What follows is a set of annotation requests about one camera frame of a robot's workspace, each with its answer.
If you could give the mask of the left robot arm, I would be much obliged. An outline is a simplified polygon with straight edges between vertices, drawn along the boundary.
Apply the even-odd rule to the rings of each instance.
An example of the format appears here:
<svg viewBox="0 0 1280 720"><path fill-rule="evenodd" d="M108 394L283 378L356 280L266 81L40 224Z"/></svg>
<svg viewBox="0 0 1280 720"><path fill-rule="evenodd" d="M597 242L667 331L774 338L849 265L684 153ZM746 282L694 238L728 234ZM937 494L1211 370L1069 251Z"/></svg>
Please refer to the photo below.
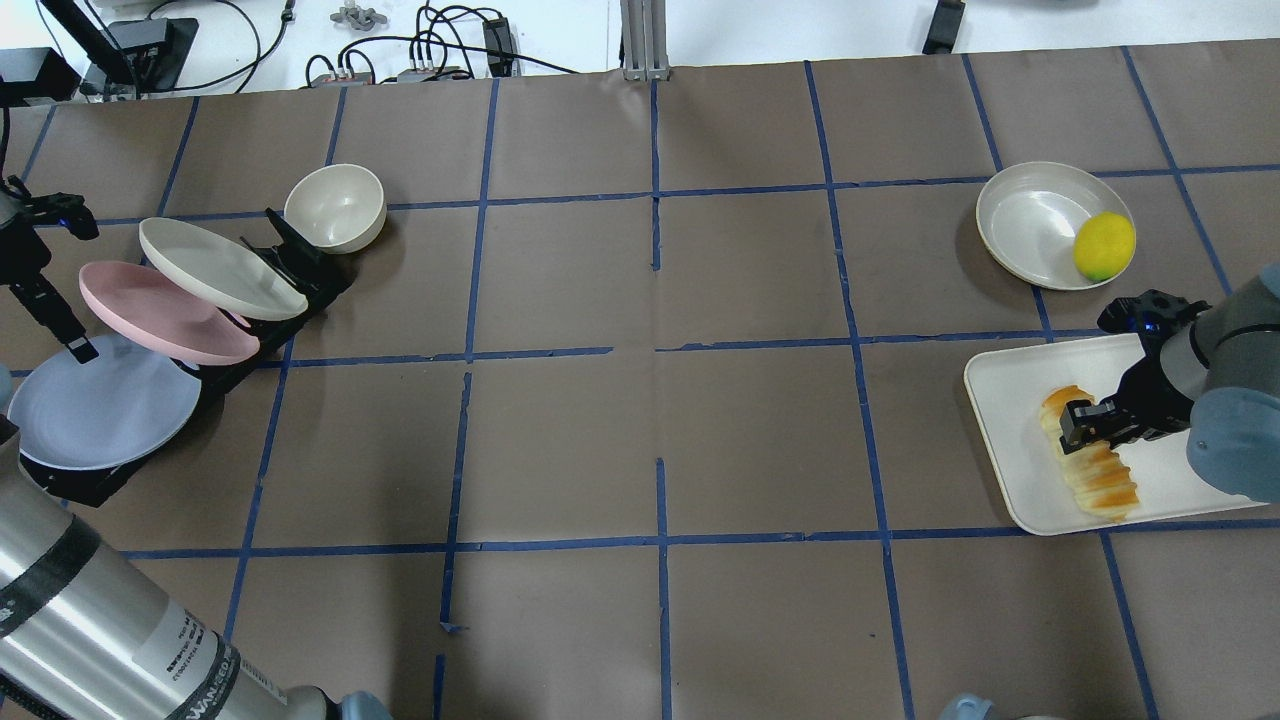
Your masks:
<svg viewBox="0 0 1280 720"><path fill-rule="evenodd" d="M99 236L83 197L3 181L3 284L61 350L3 375L3 696L45 719L387 719L367 692L282 689L64 500L97 506L349 287L273 209L255 247L151 217L142 263L77 275L108 327L90 337L45 278L38 234Z"/></svg>

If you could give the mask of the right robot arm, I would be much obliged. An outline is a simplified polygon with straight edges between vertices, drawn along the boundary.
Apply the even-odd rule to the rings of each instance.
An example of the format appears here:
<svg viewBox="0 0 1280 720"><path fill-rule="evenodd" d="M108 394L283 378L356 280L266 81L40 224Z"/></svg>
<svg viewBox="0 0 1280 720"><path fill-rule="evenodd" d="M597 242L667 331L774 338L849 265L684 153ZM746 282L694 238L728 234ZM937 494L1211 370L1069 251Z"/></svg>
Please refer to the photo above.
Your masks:
<svg viewBox="0 0 1280 720"><path fill-rule="evenodd" d="M1111 301L1097 320L1134 334L1142 359L1114 395L1069 400L1050 418L1066 455L1188 434L1187 461L1208 486L1261 503L1279 498L1279 265L1222 302L1148 290Z"/></svg>

